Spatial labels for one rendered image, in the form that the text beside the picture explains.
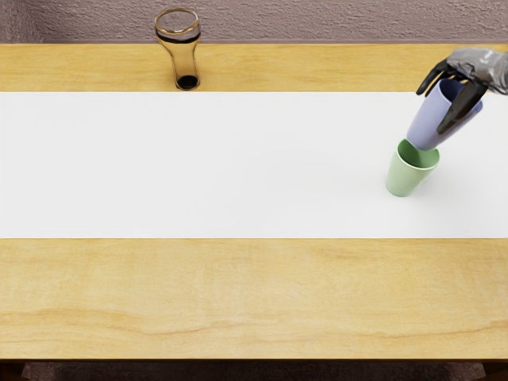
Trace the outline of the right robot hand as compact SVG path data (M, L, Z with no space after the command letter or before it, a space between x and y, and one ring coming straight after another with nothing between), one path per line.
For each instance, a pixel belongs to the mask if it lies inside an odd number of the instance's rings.
M508 52L458 48L432 68L416 94L428 95L441 79L463 80L465 85L437 126L440 135L465 117L488 91L508 96Z

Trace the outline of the lavender plastic cup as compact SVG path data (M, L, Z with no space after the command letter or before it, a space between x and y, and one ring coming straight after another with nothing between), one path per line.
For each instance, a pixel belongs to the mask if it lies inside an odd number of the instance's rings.
M437 82L429 95L425 97L425 101L406 134L406 139L415 148L422 151L435 149L439 144L457 133L482 110L483 102L478 101L452 128L444 133L437 131L437 127L448 112L452 101L464 87L464 83L454 79L440 79Z

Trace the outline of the green plastic cup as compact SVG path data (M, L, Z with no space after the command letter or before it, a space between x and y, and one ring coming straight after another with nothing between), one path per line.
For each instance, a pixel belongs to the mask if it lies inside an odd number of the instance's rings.
M397 197L411 195L431 175L440 158L440 153L435 148L422 151L407 139L401 140L387 171L387 190Z

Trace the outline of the white table runner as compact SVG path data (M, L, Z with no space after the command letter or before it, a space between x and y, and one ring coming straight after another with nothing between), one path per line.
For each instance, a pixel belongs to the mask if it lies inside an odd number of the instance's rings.
M0 237L508 238L508 99L386 187L411 93L0 93Z

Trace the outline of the tall clear drinking glass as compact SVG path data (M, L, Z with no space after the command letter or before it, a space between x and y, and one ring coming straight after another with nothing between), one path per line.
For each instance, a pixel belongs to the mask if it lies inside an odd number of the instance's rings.
M198 15L188 8L160 11L154 20L156 38L171 57L175 85L194 90L200 84L195 49L201 38Z

